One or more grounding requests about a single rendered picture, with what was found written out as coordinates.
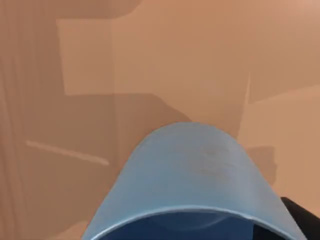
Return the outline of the wooden door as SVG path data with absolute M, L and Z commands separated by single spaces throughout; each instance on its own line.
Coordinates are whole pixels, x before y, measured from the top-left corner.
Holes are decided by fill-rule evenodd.
M 320 217 L 320 0 L 0 0 L 0 240 L 80 240 L 177 122 Z

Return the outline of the light blue cup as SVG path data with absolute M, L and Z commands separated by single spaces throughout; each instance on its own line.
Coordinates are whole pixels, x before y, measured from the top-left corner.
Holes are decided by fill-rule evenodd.
M 180 122 L 134 149 L 81 240 L 253 240 L 254 227 L 307 240 L 233 137 Z

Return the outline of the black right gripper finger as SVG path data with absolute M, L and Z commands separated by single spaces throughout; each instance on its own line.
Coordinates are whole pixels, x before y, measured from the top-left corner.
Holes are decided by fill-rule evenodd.
M 287 197 L 281 200 L 307 240 L 320 240 L 320 218 Z

